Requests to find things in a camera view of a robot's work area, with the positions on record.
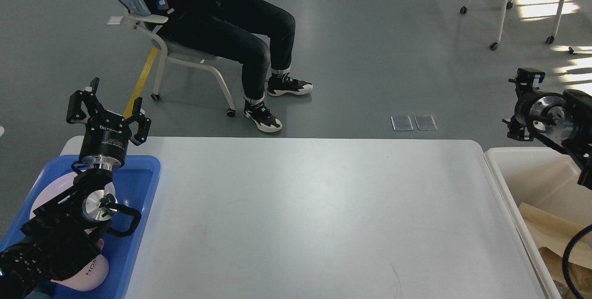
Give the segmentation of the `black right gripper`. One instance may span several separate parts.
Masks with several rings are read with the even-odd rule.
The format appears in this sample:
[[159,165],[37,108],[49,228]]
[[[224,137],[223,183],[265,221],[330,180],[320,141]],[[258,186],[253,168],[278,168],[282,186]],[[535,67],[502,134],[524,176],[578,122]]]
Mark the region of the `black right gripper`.
[[565,98],[539,89],[545,75],[540,69],[518,68],[515,77],[508,79],[515,85],[518,97],[514,116],[503,119],[508,138],[528,142],[534,141],[534,137],[551,141],[567,138]]

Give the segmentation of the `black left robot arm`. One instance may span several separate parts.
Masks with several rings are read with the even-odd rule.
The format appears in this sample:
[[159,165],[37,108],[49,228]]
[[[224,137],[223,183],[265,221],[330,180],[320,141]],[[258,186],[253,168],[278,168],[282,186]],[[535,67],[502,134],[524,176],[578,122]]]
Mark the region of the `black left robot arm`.
[[43,280],[63,281],[100,253],[103,234],[127,237],[142,215],[119,203],[106,186],[113,170],[125,164],[129,143],[146,141],[151,121],[137,97],[131,116],[108,111],[97,99],[99,78],[75,91],[68,101],[66,121],[81,123],[86,131],[80,157],[71,165],[72,185],[34,209],[21,226],[24,238],[1,253],[1,297],[23,299]]

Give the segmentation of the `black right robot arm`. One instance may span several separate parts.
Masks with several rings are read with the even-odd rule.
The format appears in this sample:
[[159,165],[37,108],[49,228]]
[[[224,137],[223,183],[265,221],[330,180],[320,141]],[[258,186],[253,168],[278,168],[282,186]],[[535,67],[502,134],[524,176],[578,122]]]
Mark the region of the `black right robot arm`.
[[518,101],[514,114],[503,122],[507,137],[518,141],[537,139],[545,146],[566,154],[579,167],[578,184],[591,188],[591,96],[577,89],[562,94],[539,88],[545,73],[518,68],[515,84]]

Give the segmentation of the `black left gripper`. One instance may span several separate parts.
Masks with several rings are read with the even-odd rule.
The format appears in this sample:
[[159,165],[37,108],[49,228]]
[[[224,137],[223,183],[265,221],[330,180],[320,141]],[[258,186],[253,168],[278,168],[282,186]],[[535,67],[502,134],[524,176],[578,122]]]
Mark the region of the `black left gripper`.
[[[142,97],[135,99],[131,115],[127,118],[108,118],[97,99],[99,81],[100,78],[93,78],[90,86],[72,93],[66,122],[86,126],[79,160],[89,168],[113,170],[124,166],[129,141],[136,146],[146,142],[151,120],[142,112]],[[137,123],[135,133],[130,129],[133,123]]]

